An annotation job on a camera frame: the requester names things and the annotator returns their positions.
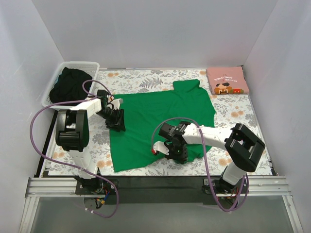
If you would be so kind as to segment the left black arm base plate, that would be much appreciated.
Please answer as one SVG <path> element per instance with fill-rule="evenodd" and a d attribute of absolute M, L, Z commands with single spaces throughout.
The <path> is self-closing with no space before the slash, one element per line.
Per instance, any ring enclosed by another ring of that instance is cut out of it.
<path fill-rule="evenodd" d="M 83 179 L 79 178 L 77 180 L 77 185 L 75 189 L 75 194 L 77 195 L 105 195 L 105 194 L 115 195 L 116 190 L 107 181 L 102 179 Z"/>

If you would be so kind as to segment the green t shirt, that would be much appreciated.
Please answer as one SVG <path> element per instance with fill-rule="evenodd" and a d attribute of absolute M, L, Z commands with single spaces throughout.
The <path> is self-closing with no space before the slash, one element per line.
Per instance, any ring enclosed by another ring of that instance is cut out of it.
<path fill-rule="evenodd" d="M 182 117 L 199 125 L 214 127 L 216 113 L 209 94 L 200 87 L 199 80 L 175 81 L 173 90 L 139 94 L 119 94 L 123 99 L 125 131 L 110 131 L 111 159 L 115 172 L 148 166 L 163 155 L 151 153 L 151 141 L 163 140 L 155 135 L 155 128 L 174 118 L 177 125 Z"/>

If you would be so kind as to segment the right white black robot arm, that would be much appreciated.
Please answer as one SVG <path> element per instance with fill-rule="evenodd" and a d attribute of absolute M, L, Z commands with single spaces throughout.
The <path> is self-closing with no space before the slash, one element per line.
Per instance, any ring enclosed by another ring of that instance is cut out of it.
<path fill-rule="evenodd" d="M 247 172 L 254 172 L 261 159 L 265 144 L 248 127 L 237 123 L 233 128 L 211 128 L 196 126 L 181 121 L 177 126 L 164 123 L 159 136 L 164 142 L 153 144 L 152 153 L 162 153 L 165 158 L 184 164 L 188 159 L 187 145 L 206 145 L 225 150 L 232 162 L 225 168 L 219 179 L 212 181 L 218 193 L 233 192 L 240 179 Z"/>

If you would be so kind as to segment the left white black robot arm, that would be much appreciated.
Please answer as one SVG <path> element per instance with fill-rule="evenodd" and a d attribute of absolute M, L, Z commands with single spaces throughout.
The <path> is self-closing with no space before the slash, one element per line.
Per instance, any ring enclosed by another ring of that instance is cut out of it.
<path fill-rule="evenodd" d="M 104 185 L 94 176 L 99 170 L 87 148 L 90 140 L 88 120 L 98 115 L 105 120 L 108 129 L 126 131 L 121 108 L 123 99 L 116 99 L 105 90 L 97 91 L 97 95 L 69 109 L 59 110 L 55 137 L 56 144 L 67 151 L 79 167 L 78 178 L 88 180 L 86 187 L 92 194 L 99 194 Z"/>

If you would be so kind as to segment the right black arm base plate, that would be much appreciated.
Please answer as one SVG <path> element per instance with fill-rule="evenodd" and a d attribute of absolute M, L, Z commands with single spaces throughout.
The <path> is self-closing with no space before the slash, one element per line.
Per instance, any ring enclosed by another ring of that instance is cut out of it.
<path fill-rule="evenodd" d="M 236 185 L 231 185 L 226 182 L 220 181 L 220 178 L 212 178 L 211 179 L 212 187 L 216 195 L 224 194 L 224 195 L 233 195 L 238 194 L 239 190 L 242 190 L 242 194 L 245 194 L 247 188 L 247 182 L 244 180 L 242 185 L 242 179 L 238 181 Z M 211 187 L 209 185 L 208 179 L 204 179 L 202 190 L 206 194 L 212 194 Z"/>

